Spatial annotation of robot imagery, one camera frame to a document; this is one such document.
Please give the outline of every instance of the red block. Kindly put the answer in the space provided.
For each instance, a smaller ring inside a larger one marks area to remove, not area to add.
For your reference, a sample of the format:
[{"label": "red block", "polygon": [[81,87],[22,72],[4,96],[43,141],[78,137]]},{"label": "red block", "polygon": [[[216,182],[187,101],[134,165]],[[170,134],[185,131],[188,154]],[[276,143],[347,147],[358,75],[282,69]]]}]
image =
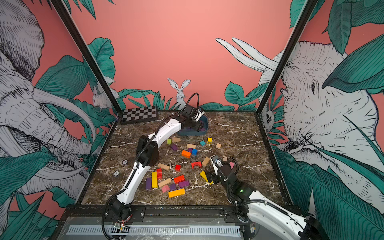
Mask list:
[{"label": "red block", "polygon": [[173,181],[174,181],[175,183],[179,183],[179,182],[185,181],[184,175],[175,177],[175,178],[173,179]]},{"label": "red block", "polygon": [[195,166],[199,166],[201,168],[201,162],[193,162],[191,163],[191,166],[192,166],[192,169],[195,167]]}]

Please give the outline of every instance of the beige block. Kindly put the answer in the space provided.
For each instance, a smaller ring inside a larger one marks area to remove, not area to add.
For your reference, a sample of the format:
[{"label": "beige block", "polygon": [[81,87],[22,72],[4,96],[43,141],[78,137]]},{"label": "beige block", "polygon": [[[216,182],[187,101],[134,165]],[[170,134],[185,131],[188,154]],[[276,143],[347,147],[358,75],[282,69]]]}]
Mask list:
[{"label": "beige block", "polygon": [[172,142],[180,142],[181,141],[181,138],[179,137],[173,137],[172,138]]},{"label": "beige block", "polygon": [[193,144],[187,144],[187,148],[193,148],[193,149],[196,149],[196,145],[193,145]]},{"label": "beige block", "polygon": [[204,161],[201,163],[201,165],[203,166],[203,167],[205,167],[207,164],[208,164],[208,162],[210,161],[211,159],[209,158],[209,157],[205,157],[205,159],[204,159]]},{"label": "beige block", "polygon": [[164,170],[169,170],[169,166],[167,166],[167,165],[165,165],[165,164],[162,164],[162,163],[159,163],[159,164],[157,165],[157,167],[162,168],[162,169],[164,169]]},{"label": "beige block", "polygon": [[170,184],[172,182],[172,180],[170,178],[162,181],[162,182],[159,182],[159,187],[163,187],[164,185],[167,185],[167,184]]}]

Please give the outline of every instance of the elephant tusk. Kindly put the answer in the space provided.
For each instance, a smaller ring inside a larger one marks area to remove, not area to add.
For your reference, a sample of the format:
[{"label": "elephant tusk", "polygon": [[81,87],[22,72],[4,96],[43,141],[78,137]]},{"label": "elephant tusk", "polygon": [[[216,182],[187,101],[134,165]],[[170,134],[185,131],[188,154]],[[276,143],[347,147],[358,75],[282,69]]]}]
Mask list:
[{"label": "elephant tusk", "polygon": [[96,130],[95,130],[95,127],[93,125],[93,122],[89,118],[89,116],[83,110],[81,110],[81,108],[79,108],[78,106],[74,105],[73,103],[71,103],[71,102],[69,102],[63,98],[60,98],[60,97],[55,96],[53,94],[47,93],[47,92],[40,90],[38,88],[35,88],[33,90],[33,96],[32,97],[38,103],[53,104],[53,105],[56,105],[58,107],[62,107],[62,108],[71,110],[72,112],[74,112],[77,115],[79,115],[80,117],[82,117],[88,123],[89,127],[91,128],[91,131],[93,133],[92,138],[93,138],[93,140],[95,140]]},{"label": "elephant tusk", "polygon": [[56,170],[56,169],[45,166],[42,169],[40,169],[35,174],[35,176],[39,178],[47,179],[47,180],[65,179],[65,178],[73,177],[79,174],[84,168],[85,166],[82,166],[81,168],[78,168],[72,171],[60,171],[60,170]]}]

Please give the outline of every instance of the tropical leaf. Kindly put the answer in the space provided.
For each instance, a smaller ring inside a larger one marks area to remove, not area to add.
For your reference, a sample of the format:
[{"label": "tropical leaf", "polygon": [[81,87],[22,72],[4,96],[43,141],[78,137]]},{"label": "tropical leaf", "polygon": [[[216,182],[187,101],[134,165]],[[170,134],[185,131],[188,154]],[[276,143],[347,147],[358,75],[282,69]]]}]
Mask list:
[{"label": "tropical leaf", "polygon": [[352,3],[333,2],[328,20],[328,34],[336,51],[344,54],[352,28]]},{"label": "tropical leaf", "polygon": [[236,101],[244,97],[244,90],[240,85],[229,82],[224,95],[229,103],[237,104]]},{"label": "tropical leaf", "polygon": [[252,103],[252,104],[248,104],[248,105],[244,105],[244,106],[241,106],[237,109],[237,111],[256,111],[256,103]]},{"label": "tropical leaf", "polygon": [[351,93],[384,87],[384,34],[353,51],[322,85]]},{"label": "tropical leaf", "polygon": [[35,87],[55,96],[71,99],[82,93],[87,84],[83,63],[65,55],[56,65],[48,68]]},{"label": "tropical leaf", "polygon": [[45,164],[56,158],[46,152],[34,152],[19,157],[0,157],[0,205],[21,188]]},{"label": "tropical leaf", "polygon": [[[93,57],[96,60],[101,72],[104,76],[113,79],[115,77],[115,63],[111,59],[111,56],[115,54],[111,41],[108,38],[95,38],[89,45],[89,50]],[[93,71],[89,67],[87,61],[83,58],[84,67],[88,76],[89,86],[93,90],[94,87],[97,88],[96,76],[93,74]]]},{"label": "tropical leaf", "polygon": [[275,156],[292,201],[300,206],[304,216],[313,191],[316,219],[330,239],[384,239],[384,217],[339,179],[316,164],[295,161],[278,148]]},{"label": "tropical leaf", "polygon": [[300,16],[301,10],[304,7],[306,0],[292,0],[290,8],[291,27],[296,25],[297,19]]}]

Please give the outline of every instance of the marble tabletop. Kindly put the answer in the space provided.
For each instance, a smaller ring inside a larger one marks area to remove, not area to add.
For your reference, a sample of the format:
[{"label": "marble tabletop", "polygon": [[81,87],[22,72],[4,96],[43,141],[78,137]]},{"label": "marble tabletop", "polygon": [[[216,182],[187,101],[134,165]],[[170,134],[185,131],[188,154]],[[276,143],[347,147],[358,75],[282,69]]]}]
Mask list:
[{"label": "marble tabletop", "polygon": [[[128,178],[132,167],[137,141],[141,135],[149,135],[158,127],[160,121],[169,112],[159,112],[159,120],[152,122],[136,123],[116,126],[113,136],[107,145],[107,149],[101,156],[99,166],[86,191],[82,204],[105,204],[107,199],[121,190]],[[204,136],[178,136],[181,142],[177,143],[177,152],[173,151],[165,143],[159,148],[159,161],[171,166],[170,170],[162,170],[163,179],[184,175],[190,185],[185,188],[185,195],[169,198],[168,193],[163,193],[160,188],[146,190],[145,180],[151,177],[151,172],[156,171],[157,166],[145,175],[134,197],[134,204],[149,205],[229,205],[226,191],[221,186],[208,185],[199,175],[202,170],[209,172],[213,169],[208,164],[205,169],[191,168],[191,163],[203,161],[205,157],[212,155],[226,155],[228,160],[234,157],[239,165],[237,177],[253,185],[264,196],[283,206],[283,199],[279,190],[275,173],[270,164],[267,151],[264,146],[259,127],[254,113],[206,113],[209,120],[209,129]],[[200,145],[200,141],[207,142],[207,138],[213,139],[212,144]],[[187,150],[187,144],[195,144],[198,150],[196,156],[190,159],[181,156],[182,150]],[[181,165],[181,171],[174,170],[175,165]]]}]

